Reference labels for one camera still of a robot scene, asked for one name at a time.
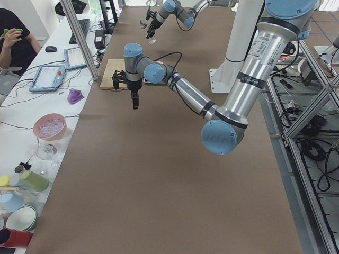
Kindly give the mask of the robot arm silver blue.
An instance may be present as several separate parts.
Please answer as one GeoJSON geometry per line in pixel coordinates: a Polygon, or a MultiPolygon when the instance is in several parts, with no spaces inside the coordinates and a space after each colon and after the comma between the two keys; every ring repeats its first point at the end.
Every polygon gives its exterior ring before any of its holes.
{"type": "Polygon", "coordinates": [[[315,1],[265,2],[257,25],[258,36],[223,106],[217,106],[174,67],[152,61],[144,55],[141,45],[126,44],[124,81],[131,91],[133,107],[139,105],[138,91],[143,80],[167,84],[192,111],[207,120],[201,131],[204,146],[217,155],[230,153],[241,142],[248,126],[247,116],[286,45],[309,35],[315,6],[315,1]]]}
{"type": "Polygon", "coordinates": [[[171,15],[175,15],[177,21],[181,21],[189,31],[197,18],[200,11],[207,8],[212,1],[199,1],[192,8],[185,10],[180,1],[167,0],[164,2],[158,12],[153,12],[150,7],[147,10],[146,20],[152,19],[148,26],[146,38],[150,39],[155,35],[156,29],[159,29],[166,19],[171,15]]]}

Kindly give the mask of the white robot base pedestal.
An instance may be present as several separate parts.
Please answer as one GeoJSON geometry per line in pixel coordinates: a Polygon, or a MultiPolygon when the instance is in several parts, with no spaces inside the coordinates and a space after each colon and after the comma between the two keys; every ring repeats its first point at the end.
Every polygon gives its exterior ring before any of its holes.
{"type": "Polygon", "coordinates": [[[238,2],[225,60],[217,69],[209,70],[213,93],[230,92],[252,44],[256,24],[263,7],[263,1],[241,0],[238,2]]]}

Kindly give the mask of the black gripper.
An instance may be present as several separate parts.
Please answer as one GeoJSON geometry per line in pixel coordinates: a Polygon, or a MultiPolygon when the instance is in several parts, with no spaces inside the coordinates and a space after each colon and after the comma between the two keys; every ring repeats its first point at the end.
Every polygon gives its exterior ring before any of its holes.
{"type": "Polygon", "coordinates": [[[157,12],[151,11],[150,9],[147,10],[146,20],[149,21],[152,19],[148,26],[147,39],[151,39],[155,35],[155,30],[162,25],[162,22],[158,19],[157,15],[157,12]]]}
{"type": "Polygon", "coordinates": [[[139,107],[139,95],[138,90],[142,88],[142,80],[131,81],[126,79],[127,89],[131,91],[131,99],[133,109],[137,110],[139,107]]]}

